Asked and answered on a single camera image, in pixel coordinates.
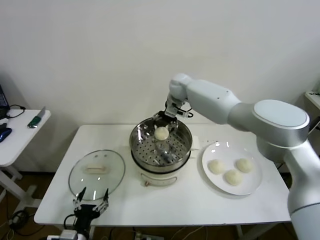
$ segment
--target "knife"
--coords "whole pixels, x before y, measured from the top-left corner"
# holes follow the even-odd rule
[[[27,125],[28,128],[34,129],[38,127],[38,124],[40,123],[42,117],[45,115],[46,107],[44,106],[41,111],[29,122]]]

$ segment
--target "white plate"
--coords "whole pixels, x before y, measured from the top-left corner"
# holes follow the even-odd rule
[[[238,186],[232,186],[226,182],[224,174],[232,169],[237,169],[238,159],[249,159],[253,164],[253,170],[249,173],[239,171],[243,176],[243,181]],[[212,160],[221,160],[224,163],[225,172],[214,174],[209,169],[208,164]],[[209,145],[202,155],[202,166],[210,181],[223,191],[233,195],[249,195],[253,193],[262,182],[262,170],[257,161],[245,148],[230,141],[217,141]]]

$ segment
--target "floor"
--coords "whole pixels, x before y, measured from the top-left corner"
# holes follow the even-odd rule
[[[34,197],[41,199],[46,193],[53,176],[52,175],[34,175],[34,174],[24,174],[22,180],[17,180],[16,183],[26,190],[29,185],[38,185]],[[0,226],[2,223],[7,221],[6,209],[8,203],[8,214],[11,216],[15,210],[18,200],[12,196],[10,193],[0,202]],[[35,213],[36,209],[27,208],[29,214]],[[19,230],[21,234],[28,235],[34,231],[37,231],[42,226],[33,222],[31,217],[27,224]],[[245,233],[252,225],[243,226],[243,232]],[[0,227],[0,240],[39,240],[48,235],[59,235],[60,230],[54,226],[45,226],[39,232],[32,236],[19,236],[16,233],[11,239],[12,232],[9,231],[9,226],[7,224]],[[165,240],[171,240],[172,236],[180,230],[181,227],[136,227],[135,231],[142,232],[142,234],[149,234],[154,236],[162,236]],[[173,238],[173,240],[184,240],[185,237],[196,230],[197,227],[185,227],[181,229]],[[132,240],[133,239],[133,228],[132,227],[98,227],[96,228],[93,236],[93,240]],[[193,234],[187,237],[187,240],[236,240],[238,238],[235,226],[207,226],[199,229]],[[294,229],[291,223],[281,223],[276,225],[274,228],[266,232],[264,235],[258,238],[258,240],[295,240],[297,239]]]

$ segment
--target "stainless steel steamer basket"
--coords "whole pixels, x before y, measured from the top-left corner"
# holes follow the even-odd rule
[[[154,137],[154,120],[148,118],[131,132],[130,148],[136,164],[153,174],[168,174],[181,168],[191,153],[192,134],[178,121],[178,128],[165,141]]]

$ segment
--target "green knife handle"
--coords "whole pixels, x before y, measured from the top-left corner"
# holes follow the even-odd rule
[[[38,126],[38,123],[40,123],[41,117],[35,116],[31,122],[28,124],[28,128],[34,129]]]

